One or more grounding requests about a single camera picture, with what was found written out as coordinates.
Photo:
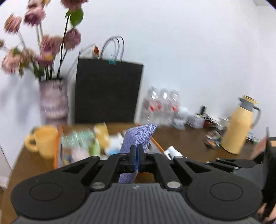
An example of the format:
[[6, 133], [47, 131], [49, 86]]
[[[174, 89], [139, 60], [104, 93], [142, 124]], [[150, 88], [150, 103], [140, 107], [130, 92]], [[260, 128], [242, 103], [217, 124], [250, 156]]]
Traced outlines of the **person right hand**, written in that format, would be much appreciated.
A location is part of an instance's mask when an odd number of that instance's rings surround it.
[[267, 137], [264, 137], [259, 143], [254, 147], [250, 159], [255, 159], [259, 154], [261, 154], [266, 149]]

